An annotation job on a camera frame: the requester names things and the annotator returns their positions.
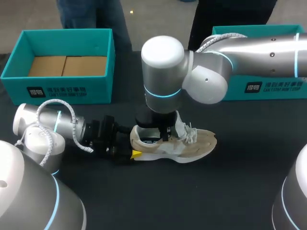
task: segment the brown cardboard bottom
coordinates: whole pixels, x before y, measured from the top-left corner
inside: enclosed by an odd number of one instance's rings
[[[106,57],[35,57],[28,77],[104,76]]]

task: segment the white coiled cable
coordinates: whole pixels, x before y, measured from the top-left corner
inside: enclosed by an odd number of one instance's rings
[[[196,50],[196,53],[201,53],[202,51],[204,51],[206,48],[208,48],[212,44],[214,44],[214,43],[216,43],[218,41],[224,40],[226,38],[230,38],[230,37],[247,37],[247,36],[245,36],[243,34],[238,34],[238,33],[221,34],[221,35],[213,37],[208,42],[203,44],[198,50]]]
[[[36,124],[31,124],[30,126],[27,127],[27,129],[28,129],[29,127],[38,126],[46,134],[46,136],[48,138],[49,147],[48,147],[48,150],[47,150],[47,153],[46,153],[45,157],[43,158],[43,160],[40,162],[39,165],[40,166],[44,166],[45,165],[45,163],[47,162],[50,154],[52,153],[52,149],[53,149],[53,139],[52,139],[52,136],[51,136],[50,132],[48,131],[48,129],[46,129],[44,126],[42,126],[41,123],[39,122],[39,115],[41,113],[42,108],[44,108],[47,104],[51,104],[51,103],[61,103],[61,104],[63,104],[64,106],[66,106],[69,109],[69,111],[71,112],[72,139],[73,139],[73,141],[82,150],[84,150],[86,152],[89,152],[89,153],[93,152],[94,150],[92,148],[85,147],[85,146],[81,145],[78,142],[77,138],[76,138],[76,115],[75,115],[75,112],[74,112],[73,108],[66,101],[63,101],[63,100],[60,100],[60,99],[50,99],[50,100],[47,100],[47,101],[43,102],[38,107],[38,109],[36,111]],[[25,132],[26,132],[26,130],[24,131],[24,134],[23,134],[22,138],[17,141],[15,146],[22,144],[22,140],[24,138]]]

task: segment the shoe sole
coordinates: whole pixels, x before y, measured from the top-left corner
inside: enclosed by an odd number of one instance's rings
[[[184,164],[184,163],[190,163],[193,161],[197,161],[205,156],[207,156],[209,153],[211,153],[212,150],[203,153],[202,155],[196,156],[196,157],[179,157],[174,156],[171,154],[159,154],[159,153],[142,153],[140,157],[134,158],[135,161],[155,161],[162,158],[167,158],[174,160],[178,163]]]

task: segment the gray floor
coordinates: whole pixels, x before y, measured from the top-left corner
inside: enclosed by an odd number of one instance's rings
[[[11,52],[22,29],[61,28],[56,0],[0,0],[0,53]],[[134,50],[155,35],[170,35],[188,46],[196,2],[121,0]],[[307,0],[279,0],[269,23],[307,28]]]

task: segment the teal box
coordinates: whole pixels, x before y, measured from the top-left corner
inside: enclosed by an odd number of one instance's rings
[[[106,56],[104,76],[28,77],[35,56]],[[70,104],[111,102],[115,64],[111,29],[25,30],[1,80],[15,105],[57,98]]]
[[[300,25],[242,25],[215,26],[213,35],[239,33],[248,37],[277,35],[295,35],[303,33]],[[250,87],[255,93],[245,93]],[[266,100],[266,99],[302,99],[307,98],[307,83],[302,78],[266,78],[259,76],[232,76],[224,101]]]

